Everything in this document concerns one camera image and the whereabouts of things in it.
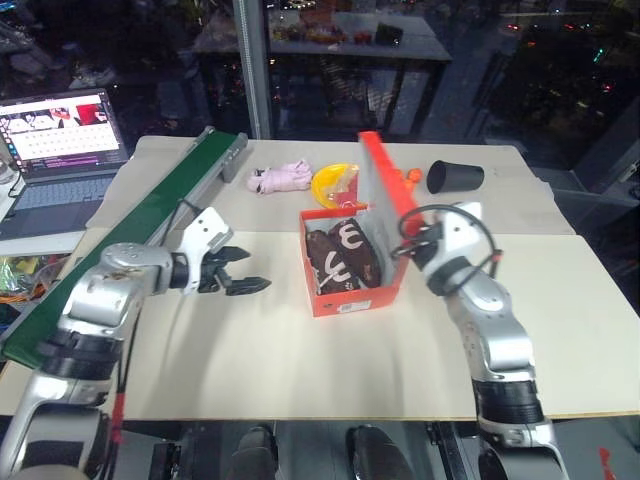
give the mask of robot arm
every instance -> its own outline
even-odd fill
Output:
[[[111,390],[114,367],[119,364],[119,377],[127,371],[127,344],[133,341],[146,297],[169,288],[186,295],[217,291],[220,285],[227,295],[243,295],[270,284],[260,277],[231,280],[225,273],[227,262],[249,256],[224,246],[232,235],[208,208],[185,229],[174,253],[132,243],[102,252],[100,263],[73,288],[56,332],[39,347],[44,361],[31,375],[5,435],[0,480],[53,464],[75,467],[91,477],[99,471],[112,428],[98,407]],[[121,379],[118,383],[123,393]],[[116,435],[120,422],[114,418]]]
[[[435,222],[408,236],[405,223],[421,211]],[[433,205],[407,214],[400,224],[409,240],[396,253],[411,255],[433,293],[442,296],[458,327],[476,402],[483,479],[563,479],[566,468],[551,421],[538,399],[531,339],[516,320],[507,290],[481,266],[501,254],[478,218],[479,203]],[[467,257],[485,233],[491,254],[481,266]]]

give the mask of metal pole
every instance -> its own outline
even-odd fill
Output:
[[[271,103],[264,35],[264,3],[233,0],[251,131],[255,139],[271,138]]]

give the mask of glass window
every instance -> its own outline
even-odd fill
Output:
[[[249,131],[231,0],[0,3],[2,98],[103,87],[143,135]]]
[[[530,165],[571,169],[639,94],[633,0],[274,0],[266,11],[278,138],[375,128],[512,144]]]

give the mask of chocolate snack package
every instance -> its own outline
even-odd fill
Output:
[[[319,295],[360,289],[355,274],[323,231],[307,232],[307,256],[316,273]]]
[[[355,219],[343,220],[329,230],[329,239],[342,258],[369,288],[379,287],[382,272],[375,250]]]

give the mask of black shoe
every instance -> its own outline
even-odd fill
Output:
[[[358,480],[414,480],[400,449],[379,428],[363,425],[350,429],[347,453]]]
[[[278,446],[267,425],[258,425],[243,435],[231,457],[227,480],[273,480],[278,471]]]

